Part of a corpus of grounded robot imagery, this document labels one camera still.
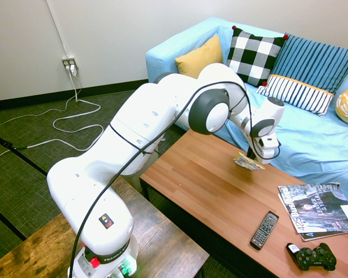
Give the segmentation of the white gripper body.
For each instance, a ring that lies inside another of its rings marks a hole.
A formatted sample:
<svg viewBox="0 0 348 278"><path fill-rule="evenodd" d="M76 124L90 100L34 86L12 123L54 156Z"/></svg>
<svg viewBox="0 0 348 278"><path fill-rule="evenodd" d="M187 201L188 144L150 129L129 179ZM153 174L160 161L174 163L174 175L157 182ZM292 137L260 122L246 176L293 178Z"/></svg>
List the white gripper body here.
<svg viewBox="0 0 348 278"><path fill-rule="evenodd" d="M269 164L279 155L280 143L275 134L253 139L253 151L256 159L261 164Z"/></svg>

